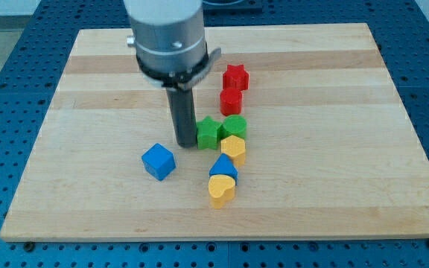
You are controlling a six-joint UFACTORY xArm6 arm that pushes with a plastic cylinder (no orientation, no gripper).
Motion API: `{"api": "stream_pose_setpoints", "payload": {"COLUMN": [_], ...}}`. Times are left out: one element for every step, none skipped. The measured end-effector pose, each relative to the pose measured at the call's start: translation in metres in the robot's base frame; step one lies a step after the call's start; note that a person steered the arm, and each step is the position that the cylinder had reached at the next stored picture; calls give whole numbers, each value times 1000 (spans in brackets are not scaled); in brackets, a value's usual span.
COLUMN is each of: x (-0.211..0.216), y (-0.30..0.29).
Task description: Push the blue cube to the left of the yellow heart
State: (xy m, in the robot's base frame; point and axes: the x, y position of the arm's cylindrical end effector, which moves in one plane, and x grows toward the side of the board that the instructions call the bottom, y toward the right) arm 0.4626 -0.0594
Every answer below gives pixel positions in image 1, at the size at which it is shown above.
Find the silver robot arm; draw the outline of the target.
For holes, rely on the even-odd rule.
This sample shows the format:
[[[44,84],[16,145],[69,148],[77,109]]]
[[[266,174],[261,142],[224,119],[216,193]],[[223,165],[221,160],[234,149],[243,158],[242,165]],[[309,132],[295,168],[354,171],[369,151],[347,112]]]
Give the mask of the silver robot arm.
[[[208,52],[201,0],[124,0],[140,70],[162,87],[188,91],[221,58]]]

